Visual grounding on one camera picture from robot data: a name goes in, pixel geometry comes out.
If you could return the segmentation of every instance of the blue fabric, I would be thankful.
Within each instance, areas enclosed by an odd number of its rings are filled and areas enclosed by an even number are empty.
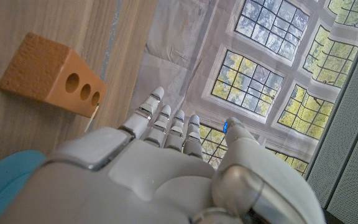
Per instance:
[[[44,159],[41,152],[28,150],[0,160],[0,215]]]

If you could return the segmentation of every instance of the orange wooden block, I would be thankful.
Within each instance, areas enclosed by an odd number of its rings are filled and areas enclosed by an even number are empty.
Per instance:
[[[72,48],[28,33],[0,89],[90,118],[107,86]]]

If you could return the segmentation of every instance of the robotic hand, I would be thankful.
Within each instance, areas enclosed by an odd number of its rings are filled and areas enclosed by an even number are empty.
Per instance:
[[[164,106],[158,87],[119,128],[61,145],[30,177],[0,223],[325,223],[313,191],[229,118],[218,170],[201,159],[200,120]]]

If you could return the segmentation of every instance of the wooden wall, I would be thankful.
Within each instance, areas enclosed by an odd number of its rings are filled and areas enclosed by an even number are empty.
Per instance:
[[[108,91],[94,128],[125,119],[157,0],[0,0],[0,79],[28,32],[68,45],[97,73],[102,71],[113,22],[105,82]],[[0,91],[0,159],[17,151],[50,153],[83,135],[88,118]]]

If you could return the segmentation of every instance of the window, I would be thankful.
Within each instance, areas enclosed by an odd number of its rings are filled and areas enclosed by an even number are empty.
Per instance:
[[[278,122],[299,133],[320,139],[333,106],[328,101],[310,96],[304,88],[295,85]]]
[[[228,50],[211,94],[267,116],[282,80],[280,75]]]
[[[290,157],[287,155],[284,155],[282,153],[276,152],[274,150],[271,150],[269,148],[266,148],[270,152],[274,153],[276,156],[278,156],[280,159],[284,160],[287,164],[289,164],[292,168],[294,168],[296,171],[298,171],[301,175],[305,174],[306,169],[308,168],[308,163],[305,161],[302,161],[300,159]]]
[[[235,32],[291,60],[308,19],[286,0],[247,0]]]
[[[337,14],[335,22],[358,27],[358,0],[330,0],[328,8]]]
[[[217,169],[227,151],[224,133],[201,124],[200,136],[203,160]]]
[[[313,79],[341,88],[358,47],[331,40],[328,35],[329,31],[320,26],[303,68]]]
[[[223,156],[227,151],[226,140],[224,139],[224,133],[214,128],[210,128],[203,124],[200,125],[201,145],[203,147],[203,160],[211,164],[217,169],[222,161]],[[307,163],[296,159],[294,157],[286,156],[279,152],[275,152],[268,149],[272,153],[276,154],[279,158],[288,163],[291,167],[296,169],[301,175],[304,175],[307,168]]]

